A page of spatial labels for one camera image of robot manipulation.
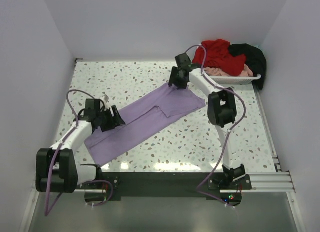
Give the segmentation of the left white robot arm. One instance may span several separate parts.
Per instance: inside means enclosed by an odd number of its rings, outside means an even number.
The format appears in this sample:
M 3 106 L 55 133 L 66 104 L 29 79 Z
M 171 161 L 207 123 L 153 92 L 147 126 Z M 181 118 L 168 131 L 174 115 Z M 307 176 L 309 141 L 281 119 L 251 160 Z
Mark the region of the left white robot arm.
M 67 133 L 49 148 L 36 155 L 35 186 L 39 192 L 72 193 L 80 184 L 99 188 L 104 177 L 99 165 L 75 159 L 80 146 L 95 130 L 112 130 L 125 122 L 115 105 L 82 109 Z

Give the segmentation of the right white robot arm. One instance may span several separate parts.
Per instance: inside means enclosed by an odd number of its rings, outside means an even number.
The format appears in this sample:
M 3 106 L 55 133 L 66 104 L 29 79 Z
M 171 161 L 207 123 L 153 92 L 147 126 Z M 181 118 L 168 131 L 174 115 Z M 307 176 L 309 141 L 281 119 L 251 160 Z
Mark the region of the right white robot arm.
M 188 83 L 192 83 L 207 96 L 207 116 L 218 132 L 222 146 L 222 184 L 233 189 L 246 175 L 245 166 L 236 155 L 235 149 L 229 141 L 232 130 L 240 123 L 246 113 L 243 108 L 243 116 L 236 120 L 236 98 L 243 100 L 235 94 L 231 88 L 225 88 L 215 82 L 200 68 L 195 66 L 172 67 L 168 85 L 178 89 L 186 89 Z

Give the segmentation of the lilac t shirt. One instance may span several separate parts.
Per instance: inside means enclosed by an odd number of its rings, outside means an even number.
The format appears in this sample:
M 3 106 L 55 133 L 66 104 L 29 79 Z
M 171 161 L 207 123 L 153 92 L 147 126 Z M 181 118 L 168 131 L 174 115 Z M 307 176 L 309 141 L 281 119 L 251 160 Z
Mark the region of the lilac t shirt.
M 189 89 L 163 84 L 119 111 L 124 125 L 96 129 L 85 146 L 94 162 L 104 165 L 205 104 Z

